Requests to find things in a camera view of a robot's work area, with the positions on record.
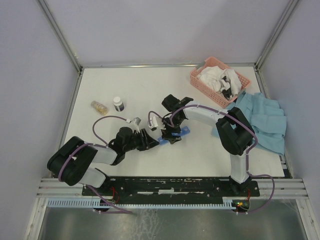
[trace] white wall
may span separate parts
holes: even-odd
[[[1,0],[1,240],[23,239],[76,79],[37,2]]]
[[[287,115],[285,145],[320,221],[320,1],[301,1],[280,36],[263,76]]]
[[[255,63],[289,0],[47,0],[79,62]]]

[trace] pink basket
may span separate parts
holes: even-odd
[[[207,60],[205,60],[204,66],[200,68],[195,68],[190,72],[190,83],[195,88],[199,89],[201,92],[203,92],[207,97],[211,98],[213,101],[215,101],[217,104],[219,104],[221,107],[225,108],[230,103],[232,103],[234,100],[236,100],[237,96],[234,98],[227,100],[222,94],[216,93],[213,91],[210,87],[208,87],[206,84],[204,84],[201,80],[198,79],[198,74],[201,73],[203,69],[206,67],[215,67],[218,66],[222,70],[224,69],[230,69],[228,65],[224,64],[222,61],[219,61],[215,57],[211,56]],[[251,81],[246,78],[245,76],[241,75],[240,73],[236,72],[236,74],[239,77],[239,80],[242,84],[241,93],[247,88]]]

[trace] pill bottle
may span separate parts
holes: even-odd
[[[124,103],[122,102],[121,98],[116,96],[113,99],[113,105],[115,110],[117,110],[118,112],[121,112],[123,109],[125,109]]]
[[[107,115],[108,108],[105,105],[101,104],[100,102],[92,101],[91,106],[101,115],[103,116]]]

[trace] white table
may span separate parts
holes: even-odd
[[[178,99],[194,98],[195,101],[220,108],[215,102],[190,84],[190,71],[193,67],[130,67],[130,68],[87,68],[84,70],[76,97],[65,141],[78,136],[86,142],[101,144],[93,135],[92,125],[101,117],[91,106],[95,100],[109,108],[108,115],[142,119],[140,128],[157,139],[159,130],[148,128],[148,112],[167,114],[161,105],[169,94]],[[248,77],[252,84],[247,92],[259,92],[253,67],[234,67]],[[125,109],[117,112],[113,98],[123,99]],[[129,124],[123,120],[107,118],[96,126],[96,132],[107,142],[115,138],[119,128]],[[157,146],[147,151],[127,152],[125,159],[117,166],[92,163],[109,176],[154,176],[154,177],[228,177],[231,172],[229,153],[223,148],[220,139],[211,135],[212,128],[200,122],[185,120],[190,134],[173,145]],[[284,177],[283,168],[277,154],[255,148],[250,152],[249,170],[252,174],[269,174]]]

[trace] blue towel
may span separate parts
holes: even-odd
[[[254,95],[243,93],[226,108],[233,107],[239,108],[251,124],[258,138],[258,147],[279,155],[285,153],[287,117],[277,100],[267,99],[260,92]],[[217,128],[213,128],[212,135],[219,136]]]

